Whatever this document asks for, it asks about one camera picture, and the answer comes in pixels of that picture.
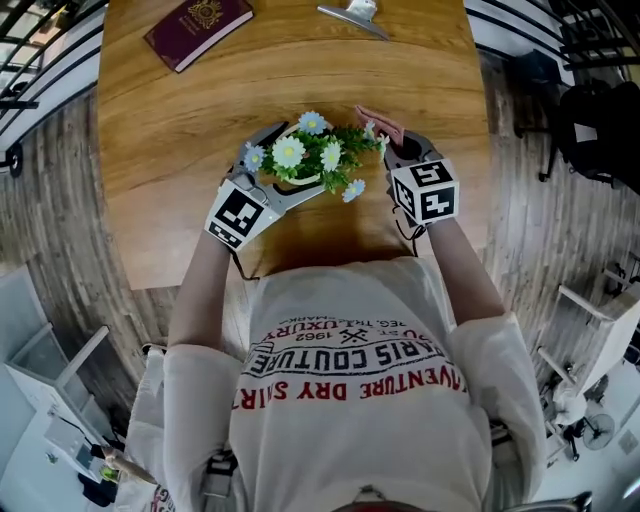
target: white t-shirt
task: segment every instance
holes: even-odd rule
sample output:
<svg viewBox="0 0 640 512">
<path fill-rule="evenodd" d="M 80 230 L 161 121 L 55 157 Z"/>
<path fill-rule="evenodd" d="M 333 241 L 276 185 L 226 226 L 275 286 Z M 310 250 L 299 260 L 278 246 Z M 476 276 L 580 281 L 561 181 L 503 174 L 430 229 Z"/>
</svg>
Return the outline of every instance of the white t-shirt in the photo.
<svg viewBox="0 0 640 512">
<path fill-rule="evenodd" d="M 545 434 L 513 315 L 449 332 L 439 279 L 415 258 L 264 279 L 244 364 L 177 346 L 165 359 L 165 471 L 200 510 L 208 458 L 229 441 L 252 512 L 329 512 L 372 485 L 390 501 L 477 512 L 489 418 L 538 487 Z"/>
</svg>

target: wooden floor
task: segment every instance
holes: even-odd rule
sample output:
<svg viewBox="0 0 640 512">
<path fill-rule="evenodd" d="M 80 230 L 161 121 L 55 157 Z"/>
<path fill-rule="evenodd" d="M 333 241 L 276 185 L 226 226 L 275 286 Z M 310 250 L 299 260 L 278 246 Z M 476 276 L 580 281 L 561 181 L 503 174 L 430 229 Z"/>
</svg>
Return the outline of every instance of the wooden floor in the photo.
<svg viewBox="0 0 640 512">
<path fill-rule="evenodd" d="M 513 135 L 513 121 L 539 117 L 506 80 L 502 62 L 482 56 L 493 153 L 489 246 L 484 262 L 518 315 L 533 351 L 559 283 L 603 300 L 596 276 L 640 248 L 640 197 L 568 172 L 557 162 L 545 184 L 549 141 Z M 76 99 L 24 140 L 24 174 L 0 177 L 0 270 L 28 262 L 38 295 L 72 356 L 101 325 L 111 329 L 83 379 L 104 407 L 126 418 L 143 369 L 140 347 L 162 343 L 177 289 L 132 292 L 109 233 L 98 162 L 95 92 Z M 239 355 L 248 339 L 253 284 L 227 291 L 223 335 Z M 584 319 L 560 308 L 541 340 L 559 360 L 584 357 Z M 539 378 L 546 367 L 534 356 Z"/>
</svg>

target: cable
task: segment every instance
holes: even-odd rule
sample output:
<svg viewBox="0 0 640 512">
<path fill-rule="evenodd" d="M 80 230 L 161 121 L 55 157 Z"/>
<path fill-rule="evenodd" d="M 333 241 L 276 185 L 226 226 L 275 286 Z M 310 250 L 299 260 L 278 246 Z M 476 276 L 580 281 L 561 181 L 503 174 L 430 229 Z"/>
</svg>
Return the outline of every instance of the cable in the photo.
<svg viewBox="0 0 640 512">
<path fill-rule="evenodd" d="M 391 210 L 391 213 L 395 214 L 396 210 L 398 208 L 400 208 L 400 206 L 395 205 L 393 207 L 393 209 Z M 398 219 L 396 219 L 396 227 L 398 228 L 398 231 L 400 231 L 400 234 L 402 235 L 402 238 L 404 238 L 407 242 L 411 242 L 411 248 L 413 249 L 413 255 L 416 258 L 418 258 L 419 256 L 418 256 L 418 250 L 416 249 L 416 240 L 427 232 L 427 225 L 418 225 L 418 227 L 413 231 L 411 236 L 407 236 L 407 235 L 404 234 L 404 231 L 402 231 L 402 228 L 400 227 L 400 223 L 398 222 Z"/>
<path fill-rule="evenodd" d="M 93 446 L 93 442 L 89 441 L 89 438 L 84 434 L 84 430 L 82 430 L 78 425 L 76 425 L 75 423 L 71 423 L 69 420 L 65 420 L 62 416 L 60 416 L 60 415 L 59 415 L 59 414 L 57 414 L 57 413 L 54 413 L 54 414 L 56 415 L 56 417 L 57 417 L 59 420 L 62 420 L 62 421 L 64 421 L 65 423 L 68 423 L 69 425 L 71 425 L 72 427 L 77 428 L 77 429 L 80 431 L 80 433 L 82 434 L 82 437 L 84 437 L 84 440 L 85 440 L 87 443 L 89 443 L 90 445 L 92 445 L 92 446 Z"/>
<path fill-rule="evenodd" d="M 240 264 L 240 259 L 238 258 L 238 254 L 229 246 L 227 246 L 227 249 L 229 249 L 229 252 L 231 253 L 231 257 L 233 258 L 233 262 L 236 264 L 236 268 L 238 269 L 238 272 L 240 272 L 240 277 L 244 281 L 260 281 L 259 277 L 254 277 L 254 276 L 247 277 L 244 273 L 244 269 L 242 268 L 242 265 Z"/>
</svg>

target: white daisy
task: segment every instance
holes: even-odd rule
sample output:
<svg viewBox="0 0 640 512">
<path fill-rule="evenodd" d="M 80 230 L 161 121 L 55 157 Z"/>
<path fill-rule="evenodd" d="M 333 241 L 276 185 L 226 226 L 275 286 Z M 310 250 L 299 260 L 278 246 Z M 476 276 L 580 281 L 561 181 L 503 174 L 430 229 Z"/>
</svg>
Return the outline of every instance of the white daisy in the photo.
<svg viewBox="0 0 640 512">
<path fill-rule="evenodd" d="M 322 150 L 320 157 L 325 171 L 329 172 L 337 169 L 340 163 L 340 153 L 340 144 L 337 142 L 330 142 L 329 145 Z"/>
<path fill-rule="evenodd" d="M 271 148 L 275 162 L 286 169 L 291 169 L 302 162 L 304 153 L 304 145 L 295 137 L 279 139 Z"/>
</svg>

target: green leaves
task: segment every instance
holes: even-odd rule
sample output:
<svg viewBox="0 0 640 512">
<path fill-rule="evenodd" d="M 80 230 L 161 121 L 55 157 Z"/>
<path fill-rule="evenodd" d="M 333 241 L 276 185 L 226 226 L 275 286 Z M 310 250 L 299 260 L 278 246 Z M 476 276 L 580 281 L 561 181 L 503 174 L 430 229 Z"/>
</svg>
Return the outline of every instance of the green leaves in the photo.
<svg viewBox="0 0 640 512">
<path fill-rule="evenodd" d="M 321 135 L 296 131 L 290 136 L 298 139 L 305 147 L 302 162 L 296 167 L 284 168 L 275 163 L 269 147 L 262 162 L 262 171 L 283 181 L 320 175 L 321 183 L 331 193 L 335 193 L 337 187 L 346 187 L 349 184 L 349 174 L 362 166 L 358 160 L 360 153 L 378 149 L 376 141 L 365 137 L 364 130 L 352 126 L 337 126 L 331 132 L 325 131 Z M 335 171 L 325 171 L 321 155 L 332 142 L 340 144 L 340 163 Z"/>
</svg>

